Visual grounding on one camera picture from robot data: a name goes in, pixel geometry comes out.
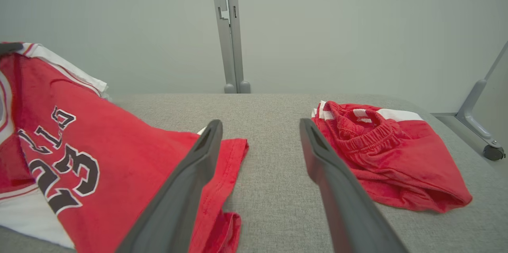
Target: gray floor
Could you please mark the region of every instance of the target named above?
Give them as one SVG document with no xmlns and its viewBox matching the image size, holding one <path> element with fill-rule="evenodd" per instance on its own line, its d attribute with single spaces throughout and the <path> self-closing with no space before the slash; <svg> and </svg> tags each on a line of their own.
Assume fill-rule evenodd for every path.
<svg viewBox="0 0 508 253">
<path fill-rule="evenodd" d="M 475 119 L 481 123 L 508 152 L 508 52 L 487 81 L 487 86 L 473 109 Z M 465 125 L 452 116 L 438 117 L 440 121 L 453 130 L 473 150 L 483 152 L 486 143 Z M 508 157 L 488 163 L 508 179 Z"/>
</svg>

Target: red clothing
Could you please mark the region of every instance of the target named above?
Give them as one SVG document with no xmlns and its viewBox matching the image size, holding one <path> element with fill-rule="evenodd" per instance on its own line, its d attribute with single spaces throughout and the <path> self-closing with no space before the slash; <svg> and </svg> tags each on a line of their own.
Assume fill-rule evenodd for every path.
<svg viewBox="0 0 508 253">
<path fill-rule="evenodd" d="M 78 252 L 113 252 L 198 135 L 147 125 L 34 48 L 49 51 L 0 60 L 0 196 L 33 190 L 33 176 Z M 245 139 L 222 141 L 190 252 L 236 250 L 240 217 L 221 208 L 247 150 Z"/>
<path fill-rule="evenodd" d="M 445 144 L 416 113 L 328 101 L 312 115 L 374 201 L 439 213 L 471 202 Z"/>
</svg>

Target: gray wall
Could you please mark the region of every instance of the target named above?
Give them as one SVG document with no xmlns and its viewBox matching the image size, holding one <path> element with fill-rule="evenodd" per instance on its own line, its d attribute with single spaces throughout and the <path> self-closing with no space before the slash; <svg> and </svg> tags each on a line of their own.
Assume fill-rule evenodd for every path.
<svg viewBox="0 0 508 253">
<path fill-rule="evenodd" d="M 371 93 L 457 112 L 508 40 L 508 0 L 239 0 L 252 92 Z"/>
<path fill-rule="evenodd" d="M 214 0 L 0 0 L 0 40 L 43 44 L 113 97 L 225 85 Z"/>
</svg>

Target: gray fabric tablecloth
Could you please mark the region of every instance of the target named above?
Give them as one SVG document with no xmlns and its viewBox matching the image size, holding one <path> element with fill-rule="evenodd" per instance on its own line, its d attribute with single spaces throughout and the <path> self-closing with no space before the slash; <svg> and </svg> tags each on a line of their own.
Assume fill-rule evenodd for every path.
<svg viewBox="0 0 508 253">
<path fill-rule="evenodd" d="M 441 136 L 473 201 L 446 214 L 377 204 L 413 253 L 508 251 L 508 185 L 466 143 L 423 109 L 386 96 L 347 94 L 144 94 L 115 100 L 154 127 L 197 132 L 211 119 L 223 138 L 247 138 L 250 149 L 224 210 L 242 218 L 238 252 L 332 252 L 319 188 L 307 176 L 298 123 L 320 100 L 417 112 Z M 64 249 L 0 230 L 0 251 Z"/>
</svg>

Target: black wheel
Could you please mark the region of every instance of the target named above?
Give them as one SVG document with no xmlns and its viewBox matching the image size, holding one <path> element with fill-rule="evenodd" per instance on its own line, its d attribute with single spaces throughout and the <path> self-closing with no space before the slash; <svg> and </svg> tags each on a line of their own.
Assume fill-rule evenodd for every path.
<svg viewBox="0 0 508 253">
<path fill-rule="evenodd" d="M 490 145 L 487 145 L 485 148 L 483 148 L 483 157 L 492 161 L 497 161 L 506 157 L 506 154 L 504 153 L 503 147 L 494 148 Z"/>
</svg>

